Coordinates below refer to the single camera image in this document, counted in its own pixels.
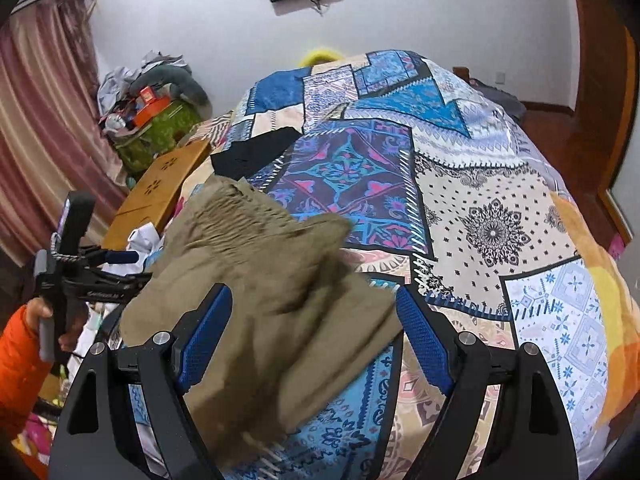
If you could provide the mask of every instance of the blue patchwork pattern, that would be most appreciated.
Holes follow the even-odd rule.
[[[311,74],[310,67],[275,72],[257,82],[249,93],[246,115],[267,110],[281,110],[303,101],[302,79]]]
[[[305,124],[303,131],[313,131],[326,114],[337,105],[358,99],[351,67],[343,66],[305,79]]]
[[[392,357],[389,345],[322,412],[271,449],[265,459],[278,471],[259,461],[223,472],[225,479],[366,480],[388,400]]]
[[[142,386],[139,384],[129,385],[129,397],[133,408],[133,418],[138,424],[151,426],[149,414],[146,412],[145,397],[142,394]]]
[[[247,180],[249,184],[255,187],[260,191],[264,191],[264,189],[275,179],[278,172],[284,165],[287,154],[279,156],[276,160],[274,160],[268,166],[262,168],[258,173],[253,174]]]
[[[403,124],[412,129],[417,153],[448,168],[514,168],[522,165],[508,130],[495,130],[480,138],[467,137],[403,113],[353,106],[344,111],[344,118],[383,119]]]
[[[368,55],[370,66],[354,72],[358,94],[366,95],[417,77],[411,56],[402,50],[384,50]]]
[[[234,124],[226,133],[225,150],[231,147],[232,142],[239,140],[247,140],[251,138],[251,130],[254,127],[254,121],[247,119],[238,124]]]
[[[392,282],[391,280],[384,280],[381,278],[372,278],[371,284],[378,286],[380,288],[390,288],[391,292],[396,293],[398,289],[400,289],[400,285],[396,282]]]
[[[591,275],[575,260],[504,283],[518,342],[533,341],[542,350],[581,449],[607,391],[607,339]]]
[[[511,311],[503,304],[494,309],[486,306],[486,304],[480,305],[472,300],[463,300],[459,296],[456,297],[452,295],[450,292],[441,292],[439,290],[427,290],[424,293],[424,297],[429,304],[452,308],[473,317],[481,317],[482,319],[500,322],[511,321]]]
[[[409,83],[382,97],[361,98],[350,108],[391,110],[470,137],[457,103],[445,104],[433,77]]]
[[[350,218],[348,242],[431,254],[411,148],[398,124],[325,121],[295,143],[269,195],[300,221],[323,212]]]

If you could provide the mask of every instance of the human hand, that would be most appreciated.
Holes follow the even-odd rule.
[[[42,298],[33,298],[27,303],[24,322],[37,335],[40,331],[40,318],[49,318],[51,316],[53,316],[51,307]],[[79,312],[68,332],[58,338],[58,344],[63,351],[72,352],[76,348],[78,338],[82,333],[82,327],[86,323],[88,316],[88,309]]]

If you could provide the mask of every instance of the khaki cloth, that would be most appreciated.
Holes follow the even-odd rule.
[[[220,468],[297,429],[400,332],[391,293],[340,259],[350,228],[334,214],[297,222],[246,181],[215,175],[169,227],[122,336],[142,344],[196,309],[214,283],[229,286],[231,318],[184,397]]]

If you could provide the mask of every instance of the wooden floor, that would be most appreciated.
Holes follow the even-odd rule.
[[[556,170],[584,216],[591,234],[609,249],[618,232],[596,190],[613,145],[591,139],[565,114],[529,111],[522,129]]]

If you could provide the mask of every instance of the wooden door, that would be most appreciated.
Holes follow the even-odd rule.
[[[576,116],[581,135],[607,153],[599,174],[598,196],[625,241],[626,224],[609,187],[620,166],[633,125],[638,86],[638,50],[610,0],[576,0],[580,22],[580,83]]]

